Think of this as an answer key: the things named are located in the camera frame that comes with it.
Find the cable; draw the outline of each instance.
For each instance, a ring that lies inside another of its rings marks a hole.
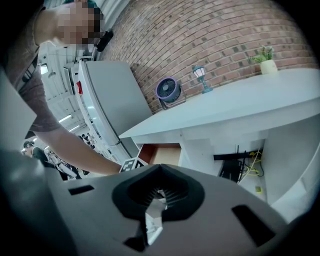
[[[246,172],[245,172],[245,174],[249,171],[249,168],[251,168],[251,166],[249,166],[249,165],[245,165],[245,167],[246,167]],[[248,174],[248,175],[250,175],[250,176],[259,176],[259,171],[256,169],[256,168],[253,168],[252,167],[252,169],[251,169],[251,172],[256,172],[257,174]]]
[[[239,181],[241,181],[241,178],[242,178],[242,175],[243,175],[243,171],[244,171],[244,167],[245,167],[245,161],[246,161],[246,157],[243,158],[242,160],[242,165],[241,165],[241,172],[240,172],[240,177],[239,177],[239,180],[238,180],[238,183]]]
[[[262,174],[261,176],[259,176],[259,177],[263,177],[263,176],[265,176],[265,171],[264,171],[264,169],[262,168],[261,160],[259,161],[259,164],[260,164],[261,171],[263,172],[263,174]]]
[[[258,150],[257,152],[255,152],[255,153],[252,155],[252,158],[254,158],[254,156],[255,156],[256,154],[260,154],[260,155],[262,156],[262,153],[259,152],[259,150]]]
[[[252,164],[252,165],[251,165],[251,167],[250,167],[250,170],[249,170],[248,172],[246,172],[246,173],[245,173],[245,175],[243,176],[242,180],[240,180],[238,184],[240,184],[240,183],[245,179],[245,177],[247,177],[247,175],[251,172],[251,170],[252,170],[252,168],[253,168],[254,164],[256,163],[256,160],[257,160],[257,157],[258,157],[259,150],[260,150],[260,147],[259,147],[259,149],[258,149],[258,152],[256,152],[256,153],[255,153],[255,154],[256,154],[256,156],[255,156],[255,159],[254,159],[254,161],[253,161],[253,164]]]

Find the white counter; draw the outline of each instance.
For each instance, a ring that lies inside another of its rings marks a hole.
[[[123,133],[120,138],[134,138],[230,121],[286,107],[295,110],[296,104],[305,108],[305,113],[297,113],[290,120],[274,120],[276,123],[260,127],[261,130],[270,129],[272,126],[296,122],[318,114],[319,99],[318,69],[286,69],[275,74],[242,79],[215,88],[206,94],[194,96],[181,105],[151,116]]]

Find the desk fan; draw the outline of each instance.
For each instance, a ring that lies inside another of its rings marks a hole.
[[[184,100],[171,106],[167,106],[166,103],[174,103],[180,97],[181,92],[184,96]],[[167,110],[181,103],[184,103],[186,102],[187,98],[187,95],[183,91],[181,85],[177,83],[177,81],[173,77],[166,77],[162,79],[155,88],[155,94],[159,99],[163,110]]]

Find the refrigerator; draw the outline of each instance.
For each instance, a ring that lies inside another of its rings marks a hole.
[[[152,116],[130,66],[122,61],[79,62],[82,102],[91,124],[119,164],[139,153],[131,138],[119,135]]]

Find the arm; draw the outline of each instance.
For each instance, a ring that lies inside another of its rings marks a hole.
[[[62,160],[75,167],[105,175],[117,174],[120,171],[119,164],[104,158],[63,127],[35,134]]]

